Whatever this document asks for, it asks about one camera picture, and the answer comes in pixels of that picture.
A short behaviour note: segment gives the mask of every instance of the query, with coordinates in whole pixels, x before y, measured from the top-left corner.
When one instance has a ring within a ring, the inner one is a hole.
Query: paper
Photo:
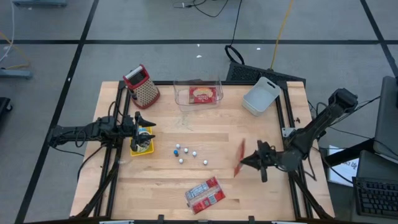
[[[339,149],[338,147],[335,146],[329,146],[329,155],[332,155],[334,153],[340,152],[343,149]],[[353,159],[348,162],[344,162],[340,165],[334,166],[333,169],[341,174],[343,177],[345,177],[348,180],[352,180],[352,177],[356,177],[356,171],[358,169],[358,164],[359,164],[359,159]],[[347,181],[345,181],[343,178],[339,177],[333,170],[329,168],[329,179],[330,182],[334,182],[336,184],[343,184],[345,186],[352,187],[353,185]]]

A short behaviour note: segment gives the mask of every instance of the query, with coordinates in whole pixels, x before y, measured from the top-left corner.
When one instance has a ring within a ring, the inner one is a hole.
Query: keyboard
[[[353,177],[358,215],[398,219],[398,181]]]
[[[271,82],[278,84],[278,82],[296,81],[303,82],[305,86],[305,79],[274,72],[271,69],[261,69],[247,65],[233,63],[229,65],[227,81],[258,81],[261,77],[268,78]]]

